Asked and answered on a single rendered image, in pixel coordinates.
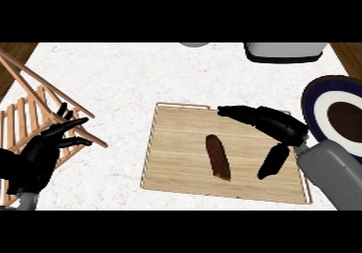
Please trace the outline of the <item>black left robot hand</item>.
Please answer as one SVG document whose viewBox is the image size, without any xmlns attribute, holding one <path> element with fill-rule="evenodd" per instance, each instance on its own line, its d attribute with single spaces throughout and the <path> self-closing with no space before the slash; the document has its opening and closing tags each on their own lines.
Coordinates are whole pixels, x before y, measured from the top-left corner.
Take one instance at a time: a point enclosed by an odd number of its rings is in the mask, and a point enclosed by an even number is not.
<svg viewBox="0 0 362 253">
<path fill-rule="evenodd" d="M 88 118 L 72 119 L 73 112 L 67 110 L 67 103 L 61 104 L 58 115 L 64 117 L 66 123 L 52 125 L 36 135 L 20 154 L 0 148 L 0 179 L 9 181 L 9 195 L 38 194 L 52 179 L 61 149 L 75 145 L 92 145 L 92 141 L 83 137 L 63 137 L 69 130 L 88 122 Z"/>
</svg>

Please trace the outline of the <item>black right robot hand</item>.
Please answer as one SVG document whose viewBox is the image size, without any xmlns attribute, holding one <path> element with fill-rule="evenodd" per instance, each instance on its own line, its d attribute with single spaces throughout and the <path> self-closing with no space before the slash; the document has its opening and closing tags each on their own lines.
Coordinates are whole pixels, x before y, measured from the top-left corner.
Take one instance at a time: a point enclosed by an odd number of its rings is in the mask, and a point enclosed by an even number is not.
<svg viewBox="0 0 362 253">
<path fill-rule="evenodd" d="M 308 126 L 292 115 L 261 106 L 219 106 L 218 115 L 250 125 L 280 143 L 273 147 L 259 169 L 258 178 L 264 180 L 277 175 L 290 156 L 290 147 L 301 147 L 308 136 Z"/>
</svg>

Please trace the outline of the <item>blue white brown plate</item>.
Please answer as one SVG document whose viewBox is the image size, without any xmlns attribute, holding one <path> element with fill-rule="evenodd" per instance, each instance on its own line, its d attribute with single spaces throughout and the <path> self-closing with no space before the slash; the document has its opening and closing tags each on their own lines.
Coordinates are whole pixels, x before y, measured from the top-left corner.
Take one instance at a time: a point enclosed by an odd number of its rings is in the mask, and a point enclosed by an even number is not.
<svg viewBox="0 0 362 253">
<path fill-rule="evenodd" d="M 310 82 L 302 114 L 318 142 L 338 142 L 362 165 L 362 81 L 329 75 Z"/>
</svg>

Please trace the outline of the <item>white appliance with black base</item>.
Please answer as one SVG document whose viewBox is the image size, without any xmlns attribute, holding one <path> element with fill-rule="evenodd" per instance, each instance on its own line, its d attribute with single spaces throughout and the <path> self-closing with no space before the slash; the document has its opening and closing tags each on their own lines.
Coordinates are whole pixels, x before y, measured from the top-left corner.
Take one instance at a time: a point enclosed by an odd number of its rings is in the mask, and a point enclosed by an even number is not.
<svg viewBox="0 0 362 253">
<path fill-rule="evenodd" d="M 308 63 L 323 56 L 326 42 L 246 42 L 248 58 L 258 63 Z"/>
</svg>

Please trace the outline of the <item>wooden slatted rack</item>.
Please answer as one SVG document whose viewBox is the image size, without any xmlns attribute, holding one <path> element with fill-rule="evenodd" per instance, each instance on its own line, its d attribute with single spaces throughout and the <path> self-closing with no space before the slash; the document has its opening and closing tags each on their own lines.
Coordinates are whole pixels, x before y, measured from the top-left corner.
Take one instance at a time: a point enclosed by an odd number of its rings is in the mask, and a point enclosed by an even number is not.
<svg viewBox="0 0 362 253">
<path fill-rule="evenodd" d="M 0 110 L 0 147 L 20 153 L 32 138 L 52 124 L 66 122 L 58 115 L 63 103 L 67 103 L 75 120 L 79 113 L 92 119 L 95 115 L 2 48 L 0 63 L 27 92 L 27 96 Z"/>
</svg>

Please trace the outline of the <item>brown sweet potato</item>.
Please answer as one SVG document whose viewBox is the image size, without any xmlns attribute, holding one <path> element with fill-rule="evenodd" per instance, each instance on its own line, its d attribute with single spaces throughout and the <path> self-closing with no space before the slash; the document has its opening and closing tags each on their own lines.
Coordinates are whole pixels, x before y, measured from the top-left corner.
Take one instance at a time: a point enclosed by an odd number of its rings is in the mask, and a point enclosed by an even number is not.
<svg viewBox="0 0 362 253">
<path fill-rule="evenodd" d="M 206 137 L 206 151 L 211 159 L 211 166 L 214 171 L 214 176 L 219 177 L 222 180 L 231 180 L 231 168 L 228 157 L 225 154 L 225 148 L 219 137 L 211 134 Z"/>
</svg>

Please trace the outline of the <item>wooden tray with metal rim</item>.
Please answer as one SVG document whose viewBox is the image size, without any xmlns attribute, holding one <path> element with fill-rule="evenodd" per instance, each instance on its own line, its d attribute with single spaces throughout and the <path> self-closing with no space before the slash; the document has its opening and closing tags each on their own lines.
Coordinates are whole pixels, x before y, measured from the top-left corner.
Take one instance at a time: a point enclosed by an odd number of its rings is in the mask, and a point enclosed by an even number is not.
<svg viewBox="0 0 362 253">
<path fill-rule="evenodd" d="M 224 144 L 230 180 L 214 175 L 206 150 L 212 134 Z M 277 144 L 253 126 L 219 117 L 211 107 L 159 103 L 141 186 L 147 190 L 308 205 L 308 181 L 293 157 L 279 175 L 258 177 Z"/>
</svg>

